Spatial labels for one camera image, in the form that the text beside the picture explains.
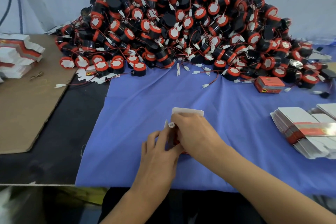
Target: black pants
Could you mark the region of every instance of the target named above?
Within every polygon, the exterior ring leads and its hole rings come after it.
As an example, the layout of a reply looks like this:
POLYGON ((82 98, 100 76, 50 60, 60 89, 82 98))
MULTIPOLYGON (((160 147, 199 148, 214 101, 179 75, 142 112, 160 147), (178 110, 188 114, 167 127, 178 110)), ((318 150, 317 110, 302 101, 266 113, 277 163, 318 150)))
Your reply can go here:
MULTIPOLYGON (((129 188, 110 188, 106 193, 100 223, 119 202, 129 188)), ((183 219, 197 214, 195 224, 208 223, 237 223, 237 224, 264 224, 265 222, 254 207, 239 193, 208 191, 184 191, 182 194, 183 219)), ((168 197, 155 210, 146 224, 170 224, 168 197)))

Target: forearm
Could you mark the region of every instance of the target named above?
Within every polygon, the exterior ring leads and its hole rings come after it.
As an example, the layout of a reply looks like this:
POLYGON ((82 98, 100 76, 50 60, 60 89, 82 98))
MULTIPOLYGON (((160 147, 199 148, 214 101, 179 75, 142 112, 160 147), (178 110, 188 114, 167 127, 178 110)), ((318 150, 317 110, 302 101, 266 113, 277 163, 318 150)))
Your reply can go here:
POLYGON ((144 224, 155 211, 148 202, 130 189, 101 224, 144 224))
POLYGON ((300 192, 219 144, 199 160, 236 188, 267 223, 336 223, 336 216, 300 192))

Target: person's left hand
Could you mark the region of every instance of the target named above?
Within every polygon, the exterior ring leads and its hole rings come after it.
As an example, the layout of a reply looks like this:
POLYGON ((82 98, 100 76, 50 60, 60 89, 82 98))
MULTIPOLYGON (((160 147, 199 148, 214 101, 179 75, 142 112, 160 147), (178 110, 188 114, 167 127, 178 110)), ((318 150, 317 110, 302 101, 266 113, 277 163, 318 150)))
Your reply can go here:
POLYGON ((181 144, 165 150, 170 131, 169 127, 155 131, 148 136, 147 142, 142 143, 140 167, 130 189, 154 209, 167 196, 176 175, 177 160, 183 152, 181 144))

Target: red box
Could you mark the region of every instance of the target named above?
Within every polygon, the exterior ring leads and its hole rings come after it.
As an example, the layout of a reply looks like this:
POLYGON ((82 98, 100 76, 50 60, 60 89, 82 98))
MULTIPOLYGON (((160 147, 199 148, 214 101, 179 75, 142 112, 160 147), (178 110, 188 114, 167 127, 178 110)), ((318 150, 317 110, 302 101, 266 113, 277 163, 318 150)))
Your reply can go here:
POLYGON ((278 94, 285 87, 285 84, 278 77, 259 76, 254 86, 260 93, 275 93, 278 94))

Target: person's right hand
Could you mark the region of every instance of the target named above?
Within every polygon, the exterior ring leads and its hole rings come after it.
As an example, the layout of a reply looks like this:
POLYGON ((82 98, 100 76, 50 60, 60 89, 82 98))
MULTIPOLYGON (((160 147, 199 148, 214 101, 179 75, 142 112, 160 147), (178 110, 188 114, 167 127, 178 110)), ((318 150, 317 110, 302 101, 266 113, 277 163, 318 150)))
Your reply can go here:
POLYGON ((226 145, 208 121, 194 113, 175 113, 171 116, 177 129, 177 139, 195 159, 201 154, 211 153, 217 146, 226 145))

